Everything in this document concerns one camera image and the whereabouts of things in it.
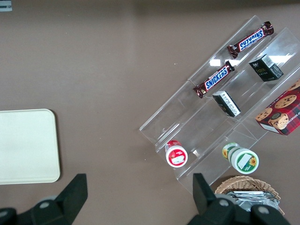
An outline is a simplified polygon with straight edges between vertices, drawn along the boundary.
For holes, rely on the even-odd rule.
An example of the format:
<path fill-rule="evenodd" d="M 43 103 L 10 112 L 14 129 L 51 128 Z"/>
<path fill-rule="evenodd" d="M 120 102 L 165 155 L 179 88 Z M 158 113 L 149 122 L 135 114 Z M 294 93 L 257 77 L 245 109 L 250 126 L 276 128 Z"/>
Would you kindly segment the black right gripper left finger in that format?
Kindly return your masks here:
<path fill-rule="evenodd" d="M 34 225 L 71 225 L 87 197 L 87 176 L 77 174 L 55 199 L 41 201 L 32 208 L 32 222 Z"/>

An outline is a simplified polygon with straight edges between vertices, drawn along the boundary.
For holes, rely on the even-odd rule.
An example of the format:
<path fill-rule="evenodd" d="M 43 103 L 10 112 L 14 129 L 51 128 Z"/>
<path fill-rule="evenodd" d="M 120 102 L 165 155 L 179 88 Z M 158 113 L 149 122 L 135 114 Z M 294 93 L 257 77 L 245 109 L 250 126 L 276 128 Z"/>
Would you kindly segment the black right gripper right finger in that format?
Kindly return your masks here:
<path fill-rule="evenodd" d="M 193 199 L 198 210 L 190 225 L 233 225 L 235 205 L 217 198 L 201 173 L 193 175 Z"/>

